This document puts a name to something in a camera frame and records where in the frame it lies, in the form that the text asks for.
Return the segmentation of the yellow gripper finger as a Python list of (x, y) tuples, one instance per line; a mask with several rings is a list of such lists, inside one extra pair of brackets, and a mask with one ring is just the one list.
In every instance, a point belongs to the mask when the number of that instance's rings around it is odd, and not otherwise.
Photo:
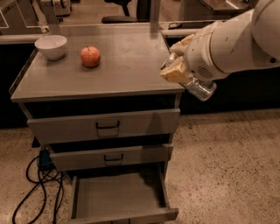
[(194, 37), (193, 34), (188, 35), (187, 37), (181, 39), (177, 43), (173, 44), (170, 47), (171, 53), (176, 53), (178, 56), (183, 56), (185, 54), (186, 47), (188, 46), (191, 39)]
[(187, 84), (192, 81), (193, 77), (187, 70), (183, 57), (176, 58), (170, 65), (164, 68), (160, 75), (169, 82)]

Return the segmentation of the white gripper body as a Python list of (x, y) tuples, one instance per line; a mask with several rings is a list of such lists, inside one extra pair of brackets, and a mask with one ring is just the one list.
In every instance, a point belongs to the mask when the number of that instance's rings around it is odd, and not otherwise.
[(195, 78), (208, 82), (229, 76), (223, 62), (230, 50), (228, 34), (228, 21), (214, 22), (194, 34), (186, 47), (184, 60)]

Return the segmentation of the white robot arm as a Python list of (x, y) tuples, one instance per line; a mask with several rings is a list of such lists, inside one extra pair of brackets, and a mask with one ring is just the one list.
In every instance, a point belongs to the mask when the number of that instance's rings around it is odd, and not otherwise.
[(259, 0), (253, 10), (216, 21), (171, 48), (177, 58), (160, 75), (169, 82), (215, 81), (247, 70), (279, 66), (280, 0)]

